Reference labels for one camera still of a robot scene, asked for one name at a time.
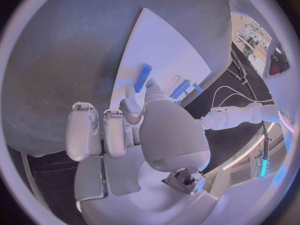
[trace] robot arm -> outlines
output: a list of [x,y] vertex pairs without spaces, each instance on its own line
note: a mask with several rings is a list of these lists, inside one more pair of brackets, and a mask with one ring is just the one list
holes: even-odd
[[205,117],[196,119],[196,123],[203,130],[229,129],[238,126],[242,122],[259,124],[261,121],[280,122],[276,104],[262,105],[253,102],[246,107],[213,107]]

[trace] white robotic arm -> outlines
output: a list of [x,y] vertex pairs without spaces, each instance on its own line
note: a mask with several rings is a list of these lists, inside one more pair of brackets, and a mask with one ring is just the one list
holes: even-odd
[[280,122],[276,104],[262,105],[261,103],[253,102],[246,107],[213,107],[205,117],[196,119],[196,123],[203,130],[229,129],[238,126],[242,122],[259,124],[261,121]]

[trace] blue object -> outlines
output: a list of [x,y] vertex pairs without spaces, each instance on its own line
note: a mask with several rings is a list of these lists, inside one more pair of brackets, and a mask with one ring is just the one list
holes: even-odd
[[199,85],[195,82],[193,85],[192,85],[199,94],[201,94],[203,92],[203,90],[201,89],[201,87],[199,87]]
[[171,94],[172,99],[177,99],[181,94],[183,94],[191,86],[190,81],[184,80],[182,84],[175,88]]
[[151,70],[152,66],[150,66],[149,64],[144,63],[142,65],[139,71],[139,75],[134,84],[134,91],[136,93],[139,93],[142,90],[142,87],[144,86],[144,83],[146,82]]
[[261,171],[260,171],[260,178],[263,178],[264,176],[266,176],[267,174],[267,170],[268,170],[268,160],[263,160],[262,161],[262,166],[261,166]]

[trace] white cable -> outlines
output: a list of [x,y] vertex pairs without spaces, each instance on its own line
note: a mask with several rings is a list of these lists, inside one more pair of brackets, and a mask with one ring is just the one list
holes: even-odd
[[232,87],[230,87],[230,86],[220,86],[220,87],[215,91],[215,93],[214,93],[214,95],[213,95],[211,108],[214,107],[214,102],[215,102],[216,94],[217,94],[217,92],[218,92],[221,88],[229,88],[229,89],[231,89],[232,91],[236,92],[236,93],[233,93],[233,94],[229,95],[225,100],[227,100],[227,99],[228,99],[229,97],[231,97],[232,95],[237,95],[237,94],[238,94],[238,95],[244,97],[245,99],[248,99],[248,100],[251,101],[251,102],[267,103],[267,102],[272,102],[272,101],[273,101],[273,99],[262,100],[262,101],[255,101],[255,100],[252,100],[252,99],[246,97],[246,96],[245,96],[244,94],[242,94],[241,92],[239,92],[239,91],[237,91],[237,90],[234,90],[234,89],[233,89]]

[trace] blue cylinder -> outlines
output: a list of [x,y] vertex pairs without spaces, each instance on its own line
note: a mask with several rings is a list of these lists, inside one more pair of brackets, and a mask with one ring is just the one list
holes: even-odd
[[152,66],[144,63],[139,71],[138,77],[134,84],[134,90],[136,93],[139,93],[142,90],[150,72],[152,70]]

